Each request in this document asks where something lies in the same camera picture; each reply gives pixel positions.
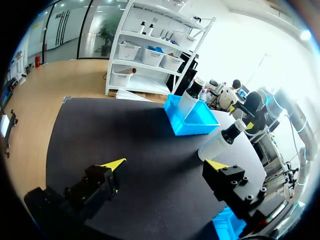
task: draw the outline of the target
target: black mat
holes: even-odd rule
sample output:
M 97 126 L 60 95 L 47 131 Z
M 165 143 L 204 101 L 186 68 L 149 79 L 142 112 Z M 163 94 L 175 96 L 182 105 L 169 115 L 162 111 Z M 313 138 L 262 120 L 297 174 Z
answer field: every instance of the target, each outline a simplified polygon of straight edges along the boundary
M 234 121 L 224 112 L 216 116 L 223 128 Z M 126 240 L 216 239 L 210 221 L 226 205 L 206 184 L 196 156 L 211 137 L 175 136 L 160 103 L 73 98 L 54 124 L 46 184 L 61 194 L 88 166 L 127 158 L 127 183 L 88 226 Z M 264 169 L 246 136 L 219 159 L 263 183 Z

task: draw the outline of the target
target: shelf unit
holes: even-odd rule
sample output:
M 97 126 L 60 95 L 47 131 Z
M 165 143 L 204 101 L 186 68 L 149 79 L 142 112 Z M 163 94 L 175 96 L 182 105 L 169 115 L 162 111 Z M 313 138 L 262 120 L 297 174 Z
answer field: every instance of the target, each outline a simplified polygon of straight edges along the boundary
M 160 79 L 154 79 L 148 76 L 133 75 L 127 86 L 109 86 L 109 89 L 124 89 L 127 91 L 143 92 L 149 94 L 168 95 L 170 91 L 166 83 Z
M 130 60 L 123 60 L 123 59 L 115 58 L 113 60 L 113 64 L 128 65 L 131 67 L 150 69 L 150 70 L 154 70 L 154 71 L 158 71 L 158 72 L 162 72 L 162 73 L 166 73 L 166 74 L 172 74 L 172 75 L 176 75 L 178 77 L 181 76 L 181 73 L 165 69 L 165 68 L 161 67 L 161 65 L 151 66 L 151 65 L 143 64 L 143 62 L 139 59 L 135 59 L 134 61 L 130 61 Z
M 166 45 L 168 47 L 171 47 L 173 49 L 179 50 L 180 52 L 187 53 L 190 55 L 193 53 L 192 51 L 189 51 L 189 50 L 187 50 L 183 47 L 180 47 L 176 44 L 173 44 L 170 41 L 166 41 L 161 38 L 154 37 L 154 36 L 148 36 L 148 35 L 140 34 L 140 33 L 133 32 L 133 31 L 121 31 L 120 35 L 131 36 L 131 37 L 140 38 L 140 39 L 146 39 L 146 40 L 152 41 L 154 43 Z
M 133 31 L 123 30 L 124 23 L 127 20 L 128 15 L 132 9 L 140 9 L 143 11 L 148 11 L 149 13 L 151 12 L 155 14 L 160 14 L 166 18 L 169 18 L 170 21 L 174 20 L 184 26 L 187 26 L 189 28 L 189 32 L 191 32 L 192 29 L 198 29 L 199 32 L 195 36 L 203 33 L 202 37 L 198 41 L 198 44 L 195 47 L 195 50 L 192 52 L 188 49 L 184 49 L 183 47 L 180 47 L 169 41 L 165 41 L 161 38 L 147 36 L 137 32 L 133 32 Z M 136 91 L 136 92 L 143 92 L 143 93 L 152 93 L 152 94 L 161 94 L 161 95 L 174 94 L 180 82 L 182 81 L 183 77 L 185 76 L 189 66 L 191 65 L 192 60 L 196 56 L 199 47 L 201 46 L 209 30 L 211 29 L 213 23 L 215 22 L 215 20 L 216 18 L 213 17 L 210 23 L 206 27 L 202 27 L 197 22 L 194 22 L 190 18 L 183 16 L 182 14 L 175 12 L 171 9 L 165 8 L 163 6 L 160 6 L 145 0 L 130 0 L 122 14 L 121 20 L 119 22 L 119 25 L 116 30 L 114 40 L 112 43 L 112 48 L 111 48 L 111 53 L 109 58 L 109 65 L 108 65 L 107 76 L 106 76 L 105 94 L 108 95 L 110 89 L 118 90 L 120 88 L 128 91 Z M 118 56 L 116 55 L 116 51 L 117 51 L 117 46 L 118 46 L 118 41 L 120 36 L 130 36 L 137 39 L 144 39 L 144 41 L 145 40 L 150 41 L 150 44 L 151 42 L 153 42 L 153 43 L 165 45 L 174 50 L 178 50 L 179 53 L 187 53 L 191 55 L 191 57 L 189 61 L 185 63 L 185 67 L 181 73 L 164 69 L 161 65 L 151 66 L 151 65 L 143 64 L 139 59 L 135 59 L 134 61 L 118 59 Z M 110 85 L 113 65 L 125 65 L 125 66 L 131 66 L 135 68 L 142 68 L 142 69 L 162 72 L 167 74 L 167 76 L 173 75 L 172 92 L 170 92 L 170 90 L 168 89 L 164 79 L 155 79 L 152 75 L 134 74 L 131 77 L 129 84 L 126 87 Z
M 147 2 L 146 0 L 136 0 L 134 1 L 134 8 L 139 8 L 139 9 L 143 9 L 143 10 L 147 10 L 156 14 L 161 14 L 165 17 L 168 17 L 170 19 L 173 19 L 183 25 L 186 25 L 187 27 L 191 28 L 191 29 L 199 29 L 204 31 L 205 28 L 202 27 L 200 24 L 198 24 L 197 22 L 192 21 L 191 19 L 187 18 L 186 16 L 183 16 L 182 14 L 165 8 L 163 6 L 160 6 L 158 4 L 154 4 L 153 2 Z

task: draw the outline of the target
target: white shelf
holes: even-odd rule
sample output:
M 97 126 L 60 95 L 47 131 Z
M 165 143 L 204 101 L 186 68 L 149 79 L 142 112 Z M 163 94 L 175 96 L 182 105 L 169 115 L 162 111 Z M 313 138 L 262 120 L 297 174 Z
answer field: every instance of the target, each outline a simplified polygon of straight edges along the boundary
M 131 37 L 135 37 L 135 38 L 140 38 L 140 39 L 146 39 L 146 40 L 149 40 L 149 41 L 152 41 L 152 42 L 155 42 L 155 43 L 158 43 L 158 44 L 162 44 L 162 45 L 166 45 L 168 47 L 171 47 L 173 49 L 177 49 L 183 53 L 187 53 L 189 55 L 192 55 L 192 52 L 189 51 L 189 50 L 186 50 L 185 48 L 183 47 L 180 47 L 176 44 L 173 44 L 169 41 L 166 41 L 166 40 L 163 40 L 161 38 L 158 38 L 158 37 L 154 37 L 154 36 L 147 36 L 147 35 L 144 35 L 144 34 L 140 34 L 140 33 L 137 33 L 137 32 L 133 32 L 133 31 L 121 31 L 120 32 L 121 35 L 126 35 L 126 36 L 131 36 Z
M 188 26 L 189 28 L 193 28 L 193 29 L 200 29 L 200 30 L 205 30 L 204 27 L 202 27 L 200 24 L 198 24 L 197 22 L 192 21 L 191 19 L 189 19 L 186 16 L 183 16 L 182 14 L 165 8 L 163 6 L 154 4 L 152 2 L 148 2 L 145 0 L 136 0 L 134 2 L 134 8 L 139 8 L 139 9 L 143 9 L 143 10 L 147 10 L 147 11 L 151 11 L 153 13 L 157 13 L 157 14 L 161 14 L 167 18 L 173 19 L 179 23 L 182 23 L 183 25 Z
M 134 74 L 127 86 L 109 86 L 110 89 L 118 90 L 124 89 L 127 91 L 135 91 L 142 93 L 150 93 L 150 94 L 161 94 L 161 95 L 169 95 L 171 94 L 167 85 L 163 80 L 157 80 L 154 78 L 136 75 Z
M 181 76 L 181 73 L 178 73 L 176 71 L 171 71 L 168 69 L 164 69 L 161 66 L 151 66 L 151 65 L 143 64 L 143 62 L 139 59 L 136 59 L 134 61 L 129 61 L 129 60 L 122 60 L 122 59 L 115 58 L 115 59 L 113 59 L 112 64 L 127 65 L 127 66 L 131 66 L 131 67 L 150 69 L 150 70 L 154 70 L 154 71 L 158 71 L 158 72 L 162 72 L 162 73 L 166 73 L 166 74 L 172 74 L 172 75 L 176 75 L 178 77 Z

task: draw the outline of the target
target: white bottle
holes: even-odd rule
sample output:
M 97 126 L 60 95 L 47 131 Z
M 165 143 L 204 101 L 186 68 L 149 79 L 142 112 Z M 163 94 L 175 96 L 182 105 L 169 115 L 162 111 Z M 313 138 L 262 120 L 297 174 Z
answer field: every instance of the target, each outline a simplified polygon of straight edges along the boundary
M 138 31 L 139 34 L 142 34 L 144 32 L 146 26 L 146 21 L 143 21 L 140 25 L 140 30 Z
M 202 161 L 212 160 L 233 143 L 234 139 L 245 129 L 246 124 L 239 118 L 228 129 L 219 131 L 209 142 L 199 148 L 198 156 Z
M 148 30 L 146 31 L 146 35 L 147 36 L 151 36 L 151 33 L 152 33 L 153 29 L 154 29 L 154 25 L 150 24 Z
M 201 80 L 199 77 L 194 80 L 193 84 L 184 91 L 180 102 L 178 104 L 178 110 L 182 117 L 186 119 L 189 113 L 192 111 L 194 106 L 199 100 L 199 94 L 206 84 L 205 81 Z

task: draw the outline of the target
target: potted plant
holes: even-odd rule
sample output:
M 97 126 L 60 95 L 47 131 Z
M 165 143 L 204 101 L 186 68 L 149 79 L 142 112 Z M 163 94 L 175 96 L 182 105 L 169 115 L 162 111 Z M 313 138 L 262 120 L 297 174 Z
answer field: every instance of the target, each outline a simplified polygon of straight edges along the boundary
M 106 19 L 102 22 L 99 32 L 100 37 L 104 40 L 104 45 L 101 46 L 101 56 L 107 56 L 111 51 L 111 45 L 114 41 L 120 18 L 121 15 Z

